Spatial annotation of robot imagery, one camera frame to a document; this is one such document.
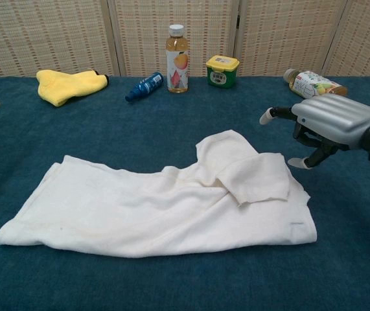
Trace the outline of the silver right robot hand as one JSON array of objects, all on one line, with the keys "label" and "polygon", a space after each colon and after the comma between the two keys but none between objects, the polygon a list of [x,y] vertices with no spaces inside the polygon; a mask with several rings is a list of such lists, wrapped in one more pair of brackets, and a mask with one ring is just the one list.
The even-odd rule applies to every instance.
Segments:
[{"label": "silver right robot hand", "polygon": [[349,98],[325,94],[294,104],[291,108],[271,107],[260,117],[261,124],[275,118],[295,121],[293,137],[314,152],[305,158],[291,158],[293,167],[311,169],[337,150],[362,149],[370,160],[370,106]]}]

